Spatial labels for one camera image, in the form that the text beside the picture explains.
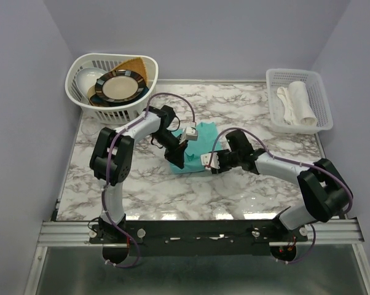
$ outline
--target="screw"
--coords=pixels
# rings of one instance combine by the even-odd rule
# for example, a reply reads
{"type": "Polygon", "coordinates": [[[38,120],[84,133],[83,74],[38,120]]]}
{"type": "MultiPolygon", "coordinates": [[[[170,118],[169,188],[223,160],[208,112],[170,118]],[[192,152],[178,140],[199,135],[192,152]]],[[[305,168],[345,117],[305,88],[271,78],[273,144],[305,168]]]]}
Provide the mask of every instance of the screw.
{"type": "Polygon", "coordinates": [[[144,237],[146,236],[146,231],[145,231],[144,229],[139,229],[139,230],[137,231],[137,236],[138,236],[139,238],[144,238],[144,237]]]}
{"type": "Polygon", "coordinates": [[[97,236],[97,233],[94,232],[93,230],[91,230],[89,233],[88,233],[89,237],[90,238],[95,238],[97,236]]]}
{"type": "Polygon", "coordinates": [[[255,238],[258,238],[258,237],[260,237],[260,233],[252,231],[252,236],[254,236],[255,238]]]}
{"type": "Polygon", "coordinates": [[[305,227],[300,228],[300,235],[306,237],[308,235],[308,231],[305,227]]]}

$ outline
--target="teal cloth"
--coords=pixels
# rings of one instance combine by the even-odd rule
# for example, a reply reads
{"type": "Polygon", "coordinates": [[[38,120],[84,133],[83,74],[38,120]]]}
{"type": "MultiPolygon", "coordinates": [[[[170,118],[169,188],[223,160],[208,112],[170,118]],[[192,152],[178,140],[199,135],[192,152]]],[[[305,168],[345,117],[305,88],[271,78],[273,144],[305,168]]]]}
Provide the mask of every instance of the teal cloth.
{"type": "MultiPolygon", "coordinates": [[[[211,152],[214,141],[218,136],[218,129],[216,129],[215,123],[200,123],[196,126],[196,130],[199,132],[197,141],[188,141],[187,148],[184,152],[184,168],[180,169],[176,165],[170,163],[171,171],[174,174],[182,173],[193,173],[204,171],[205,168],[202,165],[200,156],[211,152]]],[[[173,134],[178,136],[182,134],[182,130],[179,129],[174,131],[173,134]]],[[[222,149],[219,142],[216,143],[215,150],[222,149]]]]}

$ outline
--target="white connector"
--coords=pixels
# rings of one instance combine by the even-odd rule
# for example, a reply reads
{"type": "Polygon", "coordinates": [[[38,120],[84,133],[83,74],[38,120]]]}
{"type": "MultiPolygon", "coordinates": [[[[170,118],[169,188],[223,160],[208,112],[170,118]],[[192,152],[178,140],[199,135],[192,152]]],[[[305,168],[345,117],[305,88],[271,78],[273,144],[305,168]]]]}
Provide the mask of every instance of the white connector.
{"type": "Polygon", "coordinates": [[[198,137],[199,133],[196,130],[196,123],[192,122],[190,123],[190,126],[184,129],[183,134],[181,135],[181,141],[179,143],[181,144],[186,140],[196,141],[198,137]]]}

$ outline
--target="white bowl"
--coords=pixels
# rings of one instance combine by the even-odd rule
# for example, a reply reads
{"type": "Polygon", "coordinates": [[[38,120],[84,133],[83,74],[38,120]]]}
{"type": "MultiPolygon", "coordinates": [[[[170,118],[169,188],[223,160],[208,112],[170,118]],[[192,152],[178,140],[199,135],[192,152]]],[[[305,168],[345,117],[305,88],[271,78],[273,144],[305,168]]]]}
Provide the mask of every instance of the white bowl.
{"type": "Polygon", "coordinates": [[[106,74],[107,71],[100,68],[85,68],[76,75],[76,86],[82,96],[88,100],[88,90],[96,84],[96,80],[106,74]]]}

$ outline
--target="white towel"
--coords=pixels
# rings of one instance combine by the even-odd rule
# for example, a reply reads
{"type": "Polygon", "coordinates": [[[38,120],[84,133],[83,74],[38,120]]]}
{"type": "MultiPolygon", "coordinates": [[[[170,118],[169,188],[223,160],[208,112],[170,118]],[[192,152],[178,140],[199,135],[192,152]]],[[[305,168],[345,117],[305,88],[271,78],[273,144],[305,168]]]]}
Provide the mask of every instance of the white towel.
{"type": "Polygon", "coordinates": [[[288,88],[279,87],[277,96],[285,107],[283,119],[289,125],[316,126],[318,119],[309,105],[309,97],[305,83],[295,81],[288,88]]]}

